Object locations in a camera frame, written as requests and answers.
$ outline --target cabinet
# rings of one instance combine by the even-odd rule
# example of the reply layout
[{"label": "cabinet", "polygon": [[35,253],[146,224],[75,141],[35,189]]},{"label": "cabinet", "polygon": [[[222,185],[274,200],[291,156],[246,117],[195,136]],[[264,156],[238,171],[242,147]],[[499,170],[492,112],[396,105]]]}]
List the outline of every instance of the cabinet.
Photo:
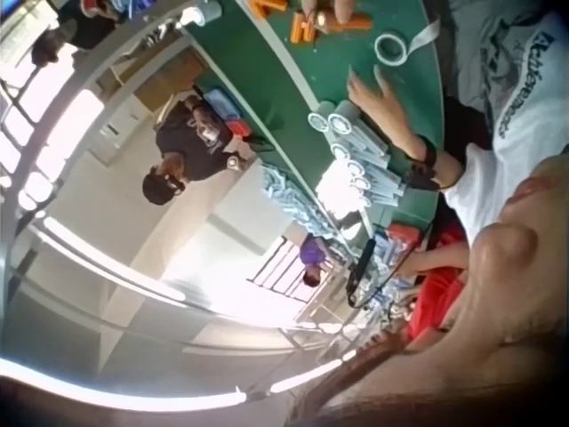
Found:
[{"label": "cabinet", "polygon": [[145,106],[136,96],[130,96],[97,132],[91,143],[91,153],[104,165],[110,165],[148,117]]}]

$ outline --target red shirt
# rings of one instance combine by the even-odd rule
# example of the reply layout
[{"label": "red shirt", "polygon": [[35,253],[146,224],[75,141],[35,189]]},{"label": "red shirt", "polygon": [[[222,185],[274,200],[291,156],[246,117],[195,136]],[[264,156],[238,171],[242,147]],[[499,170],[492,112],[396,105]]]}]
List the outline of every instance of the red shirt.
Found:
[{"label": "red shirt", "polygon": [[[437,247],[465,241],[460,227],[451,227],[437,242]],[[407,336],[412,341],[428,327],[441,326],[446,312],[459,296],[464,285],[457,279],[462,270],[443,267],[429,272],[421,286],[409,324]]]}]

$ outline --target red container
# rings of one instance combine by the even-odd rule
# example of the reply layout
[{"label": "red container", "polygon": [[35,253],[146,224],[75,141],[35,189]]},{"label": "red container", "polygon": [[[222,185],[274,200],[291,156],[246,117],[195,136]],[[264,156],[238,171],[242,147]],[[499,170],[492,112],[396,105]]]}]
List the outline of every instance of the red container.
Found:
[{"label": "red container", "polygon": [[241,138],[247,137],[252,133],[251,127],[241,118],[228,120],[225,124],[231,129],[234,135],[240,136]]}]

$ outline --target workbench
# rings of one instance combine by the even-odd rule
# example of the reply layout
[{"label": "workbench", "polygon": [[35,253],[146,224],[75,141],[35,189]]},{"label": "workbench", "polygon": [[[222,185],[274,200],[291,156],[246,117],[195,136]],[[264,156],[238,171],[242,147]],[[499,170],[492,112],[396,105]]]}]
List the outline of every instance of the workbench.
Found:
[{"label": "workbench", "polygon": [[[357,11],[373,18],[372,30],[321,36],[313,44],[291,44],[294,10],[289,7],[286,12],[274,12],[266,21],[258,22],[243,3],[224,2],[220,19],[203,28],[188,27],[188,32],[223,70],[277,142],[279,151],[261,153],[261,159],[284,168],[294,181],[315,189],[333,156],[325,137],[307,121],[310,108],[314,108],[307,102],[307,92],[311,91],[309,96],[316,101],[346,99],[349,65],[366,83],[375,85],[375,38],[385,30],[395,30],[411,40],[429,23],[419,0],[407,0],[405,4],[361,0],[357,2]],[[299,83],[292,68],[301,72],[304,82]],[[413,130],[443,147],[442,89],[435,46],[422,47],[400,67],[381,66],[381,70],[403,103]],[[308,90],[302,87],[306,83]],[[219,80],[216,83],[212,72],[204,73],[196,84],[203,89],[223,86]],[[259,131],[255,123],[252,128]],[[389,168],[403,173],[408,167],[403,153],[392,149],[391,154]],[[294,165],[293,170],[287,167],[289,164]],[[367,213],[372,223],[381,226],[397,221],[425,229],[436,207],[437,193],[408,189],[398,208],[375,205]]]}]

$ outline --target green table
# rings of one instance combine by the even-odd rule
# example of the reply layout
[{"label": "green table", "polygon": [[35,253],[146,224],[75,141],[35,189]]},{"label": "green table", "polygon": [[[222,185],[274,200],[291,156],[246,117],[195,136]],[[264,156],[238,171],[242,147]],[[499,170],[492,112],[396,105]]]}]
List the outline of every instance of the green table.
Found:
[{"label": "green table", "polygon": [[[410,40],[428,24],[420,1],[401,5],[386,0],[361,0],[358,11],[373,17],[371,31],[322,36],[314,45],[289,43],[293,8],[273,13],[268,19],[319,100],[338,102],[346,98],[349,65],[368,83],[373,82],[373,65],[377,63],[373,42],[381,32],[396,30]],[[333,157],[324,136],[308,125],[309,107],[264,35],[233,2],[224,3],[220,19],[204,28],[188,27],[188,31],[247,100],[302,179],[314,189]],[[383,66],[382,70],[404,104],[413,129],[442,147],[442,93],[434,45],[414,52],[401,67]],[[208,85],[214,80],[211,76],[202,78]],[[392,155],[389,168],[404,172],[408,164],[402,153],[394,149]],[[261,157],[276,165],[281,163],[278,158]],[[382,226],[397,221],[424,229],[433,219],[436,207],[437,194],[409,189],[397,209],[374,206],[368,214],[372,222]]]}]

